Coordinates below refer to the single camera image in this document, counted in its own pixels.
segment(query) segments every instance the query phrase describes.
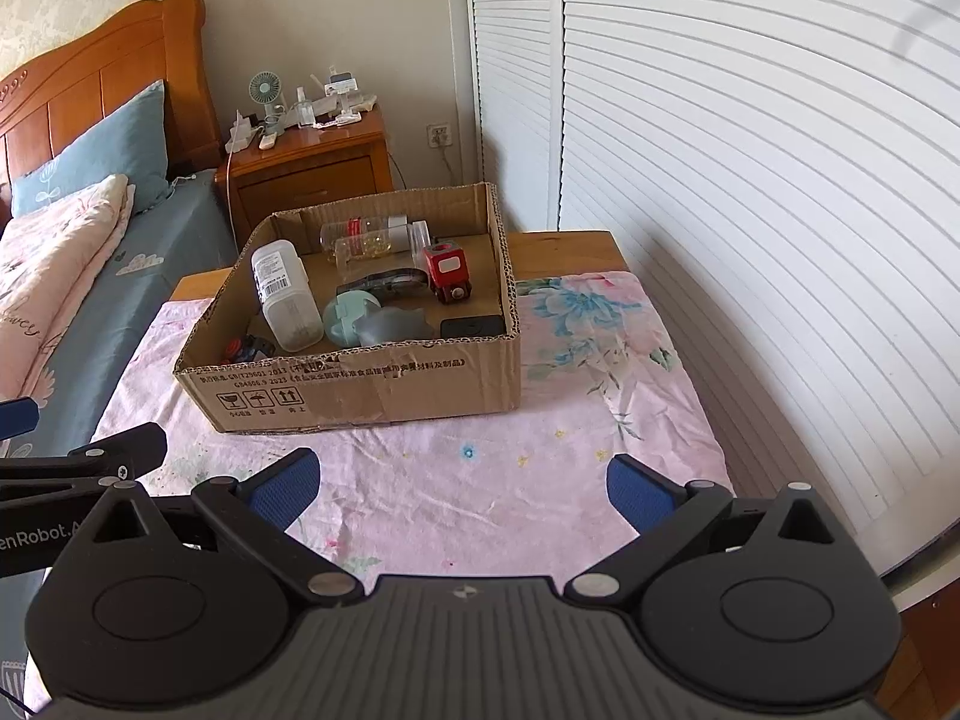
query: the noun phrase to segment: open cardboard box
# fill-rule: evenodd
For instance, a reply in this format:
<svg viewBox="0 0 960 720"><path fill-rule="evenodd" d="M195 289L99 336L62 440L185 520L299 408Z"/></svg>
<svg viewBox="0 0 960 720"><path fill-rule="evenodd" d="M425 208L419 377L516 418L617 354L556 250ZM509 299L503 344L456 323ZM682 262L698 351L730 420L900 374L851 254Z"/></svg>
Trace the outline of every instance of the open cardboard box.
<svg viewBox="0 0 960 720"><path fill-rule="evenodd" d="M308 349L243 365L220 365L231 338L272 338L260 312L251 255L285 238L304 260L320 309L340 283L320 252L320 227L352 217L406 214L467 255L469 300L443 306L430 293L392 303L425 309L439 330L450 317L501 314L502 336L385 343L337 349L326 338ZM194 326L174 376L221 433L305 433L344 425L496 413L520 405L517 289L496 188L392 191L282 211L261 221L236 265Z"/></svg>

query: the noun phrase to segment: small desk fan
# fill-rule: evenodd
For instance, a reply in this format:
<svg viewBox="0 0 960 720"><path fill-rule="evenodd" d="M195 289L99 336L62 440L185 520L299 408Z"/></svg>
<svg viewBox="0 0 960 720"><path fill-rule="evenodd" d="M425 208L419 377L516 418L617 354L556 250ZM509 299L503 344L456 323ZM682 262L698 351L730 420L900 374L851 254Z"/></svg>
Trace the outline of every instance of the small desk fan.
<svg viewBox="0 0 960 720"><path fill-rule="evenodd" d="M280 76L269 70L261 71L250 79L250 98L255 103L263 105L264 132L266 134L283 132L283 114L287 111L286 101L280 90Z"/></svg>

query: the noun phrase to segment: barcode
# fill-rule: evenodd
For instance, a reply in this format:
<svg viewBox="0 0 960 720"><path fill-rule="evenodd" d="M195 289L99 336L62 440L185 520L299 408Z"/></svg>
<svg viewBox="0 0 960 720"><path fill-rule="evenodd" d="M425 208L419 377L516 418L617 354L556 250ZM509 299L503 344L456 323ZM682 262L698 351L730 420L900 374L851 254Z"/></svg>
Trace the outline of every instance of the barcode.
<svg viewBox="0 0 960 720"><path fill-rule="evenodd" d="M266 298L270 298L270 295L272 295L273 293L278 293L280 290L286 289L289 286L290 286L290 282L288 282L285 278L275 279L274 281L271 281L268 284L264 285L263 295Z"/></svg>

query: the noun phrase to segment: cloud print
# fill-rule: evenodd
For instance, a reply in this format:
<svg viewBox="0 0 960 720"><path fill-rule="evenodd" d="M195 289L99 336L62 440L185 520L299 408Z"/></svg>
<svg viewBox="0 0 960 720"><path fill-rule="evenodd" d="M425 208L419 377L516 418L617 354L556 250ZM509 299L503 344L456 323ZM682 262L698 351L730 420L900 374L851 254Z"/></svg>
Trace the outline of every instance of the cloud print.
<svg viewBox="0 0 960 720"><path fill-rule="evenodd" d="M157 257L155 254L151 254L149 257L145 254L138 254L136 257L133 257L133 260L123 266L123 268L119 269L117 275L135 274L136 271L145 271L147 268L154 268L162 262L163 258Z"/></svg>

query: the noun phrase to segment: closet door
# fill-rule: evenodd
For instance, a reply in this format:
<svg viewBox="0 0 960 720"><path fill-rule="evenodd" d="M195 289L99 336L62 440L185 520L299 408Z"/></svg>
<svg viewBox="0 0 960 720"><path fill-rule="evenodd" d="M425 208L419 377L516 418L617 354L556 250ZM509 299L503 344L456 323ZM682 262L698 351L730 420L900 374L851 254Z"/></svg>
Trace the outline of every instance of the closet door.
<svg viewBox="0 0 960 720"><path fill-rule="evenodd" d="M738 490L815 483L887 570L960 512L960 0L563 12L562 228L613 230Z"/></svg>
<svg viewBox="0 0 960 720"><path fill-rule="evenodd" d="M511 228L555 230L560 0L472 0L472 32L481 175Z"/></svg>

